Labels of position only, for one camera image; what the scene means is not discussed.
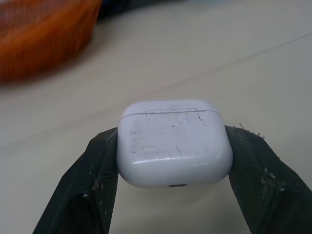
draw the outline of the orange plastic container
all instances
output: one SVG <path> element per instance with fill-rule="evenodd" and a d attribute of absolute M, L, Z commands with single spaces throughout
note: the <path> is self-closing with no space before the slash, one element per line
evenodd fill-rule
<path fill-rule="evenodd" d="M 18 82 L 76 55 L 90 40 L 101 0 L 0 3 L 0 82 Z"/>

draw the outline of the case lid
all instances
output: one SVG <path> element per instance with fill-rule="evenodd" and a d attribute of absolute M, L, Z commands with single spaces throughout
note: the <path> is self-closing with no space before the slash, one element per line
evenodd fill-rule
<path fill-rule="evenodd" d="M 217 109 L 212 104 L 198 99 L 142 101 L 134 103 L 125 109 L 119 120 L 126 116 L 135 114 L 161 114 L 196 111 L 213 111 L 218 113 Z"/>

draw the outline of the glossy white plastic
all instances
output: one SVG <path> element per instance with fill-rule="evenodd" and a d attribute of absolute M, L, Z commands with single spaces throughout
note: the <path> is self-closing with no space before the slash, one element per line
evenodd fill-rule
<path fill-rule="evenodd" d="M 138 187 L 213 183 L 232 166 L 221 115 L 203 100 L 138 102 L 118 123 L 117 166 Z"/>

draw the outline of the white table surface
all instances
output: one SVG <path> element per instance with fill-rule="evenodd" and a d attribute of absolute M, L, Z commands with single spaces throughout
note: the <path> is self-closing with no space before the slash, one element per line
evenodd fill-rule
<path fill-rule="evenodd" d="M 32 233 L 61 176 L 140 100 L 203 98 L 260 132 L 312 188 L 312 1 L 207 0 L 98 24 L 78 59 L 0 88 L 0 234 Z M 111 234 L 248 234 L 228 178 L 138 189 L 118 183 Z"/>

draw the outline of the white earbud charging case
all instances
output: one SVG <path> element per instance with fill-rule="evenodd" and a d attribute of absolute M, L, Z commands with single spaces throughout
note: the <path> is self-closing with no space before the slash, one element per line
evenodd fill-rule
<path fill-rule="evenodd" d="M 117 166 L 138 187 L 213 183 L 232 166 L 221 115 L 203 100 L 138 102 L 118 123 Z"/>

